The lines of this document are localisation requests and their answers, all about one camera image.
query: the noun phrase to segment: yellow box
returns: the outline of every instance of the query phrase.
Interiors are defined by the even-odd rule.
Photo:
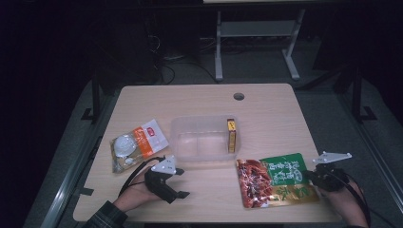
[[[228,123],[228,152],[235,153],[235,145],[237,141],[237,128],[234,119],[227,119]]]

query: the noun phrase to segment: clear plastic container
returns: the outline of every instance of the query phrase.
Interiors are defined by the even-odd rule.
[[[236,124],[235,152],[228,150],[228,119]],[[240,150],[240,125],[235,116],[184,116],[172,121],[169,144],[179,162],[234,160]]]

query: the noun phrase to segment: sleeve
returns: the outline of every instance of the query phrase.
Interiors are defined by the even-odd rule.
[[[83,228],[121,228],[127,215],[107,201],[83,226]]]

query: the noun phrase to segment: table leg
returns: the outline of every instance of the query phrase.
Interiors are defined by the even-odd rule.
[[[217,13],[217,47],[216,47],[216,81],[222,81],[222,63],[221,63],[221,12]]]
[[[305,13],[305,9],[301,9],[299,11],[298,19],[296,20],[296,23],[294,24],[294,27],[293,27],[293,31],[291,33],[291,43],[287,49],[284,49],[282,51],[282,55],[284,57],[285,63],[287,64],[288,69],[290,70],[290,73],[291,73],[291,77],[294,80],[299,80],[299,74],[298,74],[296,66],[294,65],[294,61],[293,61],[293,58],[291,57],[291,54],[293,53],[294,45],[296,44],[296,41],[297,41],[297,37],[299,34],[299,29],[302,24],[302,19],[303,19],[304,13]]]

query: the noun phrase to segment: metal stand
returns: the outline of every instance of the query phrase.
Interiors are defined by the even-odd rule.
[[[359,70],[359,66],[356,62],[352,62],[350,64],[341,65],[325,74],[320,76],[319,78],[313,80],[312,82],[296,87],[295,90],[309,90],[326,80],[338,76],[338,79],[334,85],[334,91],[337,94],[342,94],[347,91],[351,84],[353,84],[353,100],[352,100],[352,114],[355,119],[362,123],[362,121],[371,121],[376,120],[375,114],[372,112],[371,108],[368,106],[364,106],[364,110],[366,115],[361,115],[361,84],[362,84],[362,75]]]
[[[294,65],[294,61],[293,61],[293,58],[291,57],[291,54],[293,53],[293,49],[294,49],[294,46],[295,46],[297,38],[298,38],[299,29],[301,28],[302,18],[303,18],[304,14],[305,14],[305,9],[302,9],[299,12],[298,19],[296,20],[296,23],[294,24],[294,27],[293,27],[293,32],[291,33],[291,43],[287,49],[284,49],[282,51],[282,55],[284,57],[285,63],[288,66],[288,70],[290,70],[291,78],[293,80],[299,80],[299,74],[298,74],[296,66]]]
[[[299,79],[299,75],[291,57],[297,41],[299,29],[305,9],[301,9],[297,20],[289,21],[243,21],[243,22],[222,22],[221,12],[217,14],[217,46],[215,54],[216,80],[222,81],[221,62],[221,37],[245,37],[245,36],[290,36],[291,42],[287,49],[282,51],[284,60],[290,70],[294,80]]]
[[[94,73],[92,77],[92,115],[89,114],[91,108],[87,108],[81,120],[92,121],[92,124],[95,124],[100,116],[100,103],[100,85],[98,83],[97,74]]]

